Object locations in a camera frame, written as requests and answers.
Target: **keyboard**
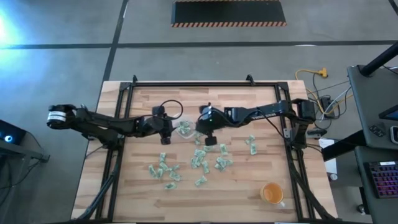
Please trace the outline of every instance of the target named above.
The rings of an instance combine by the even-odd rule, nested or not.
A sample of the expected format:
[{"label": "keyboard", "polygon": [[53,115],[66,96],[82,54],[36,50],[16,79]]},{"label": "keyboard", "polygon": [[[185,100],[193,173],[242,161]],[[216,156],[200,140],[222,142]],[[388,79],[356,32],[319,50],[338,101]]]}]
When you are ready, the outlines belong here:
[{"label": "keyboard", "polygon": [[377,198],[398,198],[398,161],[366,162]]}]

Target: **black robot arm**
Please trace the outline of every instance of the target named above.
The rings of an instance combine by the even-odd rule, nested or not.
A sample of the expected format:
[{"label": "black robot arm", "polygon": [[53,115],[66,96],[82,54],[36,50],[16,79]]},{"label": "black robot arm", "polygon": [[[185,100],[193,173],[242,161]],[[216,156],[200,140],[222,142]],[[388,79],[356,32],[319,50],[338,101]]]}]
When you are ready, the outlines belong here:
[{"label": "black robot arm", "polygon": [[152,109],[152,114],[132,118],[114,118],[88,111],[85,106],[50,106],[47,126],[52,129],[73,129],[84,137],[94,137],[106,147],[116,146],[123,136],[143,138],[160,134],[162,144],[170,144],[174,130],[170,118],[164,113],[163,106]]},{"label": "black robot arm", "polygon": [[198,118],[196,130],[208,136],[205,143],[210,146],[217,144],[216,137],[213,136],[214,130],[226,127],[238,128],[254,120],[283,116],[291,119],[294,124],[289,133],[289,142],[296,147],[303,148],[308,125],[315,121],[315,109],[313,103],[308,100],[296,99],[292,100],[291,103],[297,105],[298,115],[286,100],[255,108],[225,107],[224,111],[213,108],[209,103],[199,109],[201,115]]}]

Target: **wooden tabletop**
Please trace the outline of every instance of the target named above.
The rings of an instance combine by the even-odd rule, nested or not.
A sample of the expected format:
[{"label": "wooden tabletop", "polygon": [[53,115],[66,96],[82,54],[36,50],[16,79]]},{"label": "wooden tabletop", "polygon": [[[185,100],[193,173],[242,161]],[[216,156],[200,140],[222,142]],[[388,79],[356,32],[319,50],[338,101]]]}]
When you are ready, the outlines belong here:
[{"label": "wooden tabletop", "polygon": [[[307,98],[303,81],[287,81],[290,97]],[[104,82],[98,103],[98,113],[114,116],[120,82]],[[198,107],[208,102],[214,107],[255,107],[275,103],[273,87],[135,87],[130,116],[151,113],[153,106],[165,100],[178,100],[184,106],[183,117],[195,121]],[[166,112],[173,116],[180,108],[177,104],[165,105]],[[271,121],[280,127],[279,118]],[[250,155],[244,142],[252,134],[256,137],[258,154]],[[194,182],[203,175],[203,169],[190,166],[193,152],[198,147],[194,138],[183,139],[173,133],[172,143],[160,144],[160,136],[127,138],[119,179],[118,196],[114,211],[115,222],[292,222],[297,220],[294,209],[292,186],[287,167],[282,138],[266,121],[259,120],[241,128],[224,128],[215,131],[219,144],[226,144],[234,164],[220,172],[214,168],[220,148],[206,155],[210,173],[208,182],[196,187]],[[100,144],[90,142],[88,153]],[[175,190],[164,190],[172,182],[168,173],[162,180],[153,179],[148,166],[159,167],[159,154],[166,152],[166,164],[180,165],[177,171],[182,180]],[[320,203],[333,216],[337,216],[335,203],[326,176],[322,155],[314,149],[304,150],[310,188]],[[76,195],[72,218],[78,217],[92,202],[101,185],[106,158],[106,149],[86,159]],[[284,190],[284,208],[263,202],[260,188],[275,182]],[[110,191],[103,215],[106,215]],[[308,217],[303,193],[300,190],[304,216]]]}]

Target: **yellow and black striped mat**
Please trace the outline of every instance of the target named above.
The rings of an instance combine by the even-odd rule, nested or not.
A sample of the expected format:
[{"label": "yellow and black striped mat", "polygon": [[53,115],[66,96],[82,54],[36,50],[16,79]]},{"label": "yellow and black striped mat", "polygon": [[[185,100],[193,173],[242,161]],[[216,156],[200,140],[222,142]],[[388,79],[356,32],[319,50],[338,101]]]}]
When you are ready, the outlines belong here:
[{"label": "yellow and black striped mat", "polygon": [[172,27],[284,27],[279,0],[178,0]]}]

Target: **concrete floor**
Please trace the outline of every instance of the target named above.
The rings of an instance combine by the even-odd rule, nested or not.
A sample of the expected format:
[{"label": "concrete floor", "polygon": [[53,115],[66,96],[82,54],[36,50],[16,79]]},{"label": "concrete floor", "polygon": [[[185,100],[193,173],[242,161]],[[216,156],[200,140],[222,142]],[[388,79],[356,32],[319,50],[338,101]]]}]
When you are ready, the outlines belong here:
[{"label": "concrete floor", "polygon": [[[120,43],[219,41],[394,40],[398,17],[388,1],[281,0],[285,28],[170,28],[171,0],[130,0]],[[2,44],[110,44],[122,0],[0,1]],[[301,68],[326,67],[324,88],[348,80],[346,68],[365,64],[388,45],[322,47],[217,47],[118,49],[110,80],[291,80]],[[8,223],[48,223],[70,218],[87,141],[74,131],[46,127],[52,104],[95,110],[109,49],[0,50],[0,119],[32,132],[51,154],[19,185]],[[397,65],[393,60],[389,65]],[[313,88],[312,75],[300,74]],[[338,96],[349,84],[322,92]],[[326,135],[340,139],[359,129],[354,99]],[[354,162],[347,157],[338,164]],[[367,221],[355,211],[358,188],[332,186],[338,214]]]}]

